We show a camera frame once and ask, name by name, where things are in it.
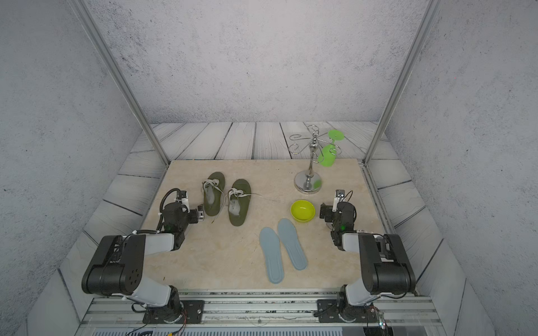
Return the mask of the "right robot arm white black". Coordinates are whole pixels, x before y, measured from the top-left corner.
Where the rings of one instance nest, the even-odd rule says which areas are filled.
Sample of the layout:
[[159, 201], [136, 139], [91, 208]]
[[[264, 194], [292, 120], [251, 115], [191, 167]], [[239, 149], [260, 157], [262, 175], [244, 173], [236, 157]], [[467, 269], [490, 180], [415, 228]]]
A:
[[346, 201], [321, 204], [319, 217], [330, 226], [339, 250], [359, 255], [361, 270], [359, 280], [340, 288], [332, 306], [315, 314], [319, 320], [366, 321], [375, 314], [374, 301], [397, 300], [415, 291], [416, 276], [399, 235], [357, 231], [357, 210]]

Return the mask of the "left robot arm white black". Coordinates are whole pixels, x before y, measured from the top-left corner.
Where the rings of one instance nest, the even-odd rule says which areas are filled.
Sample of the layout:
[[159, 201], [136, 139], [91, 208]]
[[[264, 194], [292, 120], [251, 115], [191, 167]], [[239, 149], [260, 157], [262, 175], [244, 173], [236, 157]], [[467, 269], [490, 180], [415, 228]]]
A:
[[[175, 199], [168, 202], [171, 195]], [[199, 324], [204, 301], [182, 300], [175, 287], [145, 275], [144, 260], [179, 250], [189, 225], [203, 221], [204, 207], [191, 207], [187, 191], [173, 188], [161, 200], [158, 215], [154, 230], [103, 237], [82, 277], [81, 288], [86, 294], [132, 302], [133, 312], [142, 313], [145, 324]]]

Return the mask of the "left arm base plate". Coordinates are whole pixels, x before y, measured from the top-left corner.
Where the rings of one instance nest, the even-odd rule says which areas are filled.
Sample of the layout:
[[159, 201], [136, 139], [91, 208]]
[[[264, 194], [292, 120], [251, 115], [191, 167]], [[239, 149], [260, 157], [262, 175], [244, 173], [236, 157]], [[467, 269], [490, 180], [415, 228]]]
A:
[[150, 307], [144, 314], [144, 324], [200, 324], [204, 300], [174, 301], [163, 307]]

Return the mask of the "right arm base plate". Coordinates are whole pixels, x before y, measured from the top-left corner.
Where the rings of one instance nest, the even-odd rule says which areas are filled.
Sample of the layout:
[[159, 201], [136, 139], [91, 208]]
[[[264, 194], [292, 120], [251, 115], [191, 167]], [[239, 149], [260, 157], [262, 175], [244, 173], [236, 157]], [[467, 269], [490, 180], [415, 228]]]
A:
[[357, 307], [339, 300], [318, 300], [313, 316], [320, 323], [373, 323], [378, 320], [374, 307]]

